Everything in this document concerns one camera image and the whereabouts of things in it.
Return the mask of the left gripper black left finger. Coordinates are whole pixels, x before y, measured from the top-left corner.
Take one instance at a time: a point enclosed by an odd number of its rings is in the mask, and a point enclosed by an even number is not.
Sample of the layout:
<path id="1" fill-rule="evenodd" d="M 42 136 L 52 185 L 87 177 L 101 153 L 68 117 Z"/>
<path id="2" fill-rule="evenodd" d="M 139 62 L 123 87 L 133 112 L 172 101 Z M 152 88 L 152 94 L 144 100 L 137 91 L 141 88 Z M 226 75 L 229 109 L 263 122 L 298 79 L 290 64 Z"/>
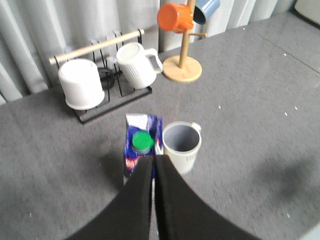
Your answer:
<path id="1" fill-rule="evenodd" d="M 152 209 L 153 159 L 141 157 L 122 190 L 69 240 L 147 240 Z"/>

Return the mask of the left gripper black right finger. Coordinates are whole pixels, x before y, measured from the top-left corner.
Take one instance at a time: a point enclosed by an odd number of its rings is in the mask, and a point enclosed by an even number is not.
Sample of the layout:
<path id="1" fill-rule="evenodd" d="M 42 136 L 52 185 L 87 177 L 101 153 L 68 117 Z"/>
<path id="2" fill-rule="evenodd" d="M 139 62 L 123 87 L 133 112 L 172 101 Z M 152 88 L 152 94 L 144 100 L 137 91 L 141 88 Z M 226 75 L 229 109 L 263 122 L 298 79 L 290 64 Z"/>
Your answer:
<path id="1" fill-rule="evenodd" d="M 161 240 L 255 240 L 207 205 L 167 155 L 155 160 L 155 211 Z"/>

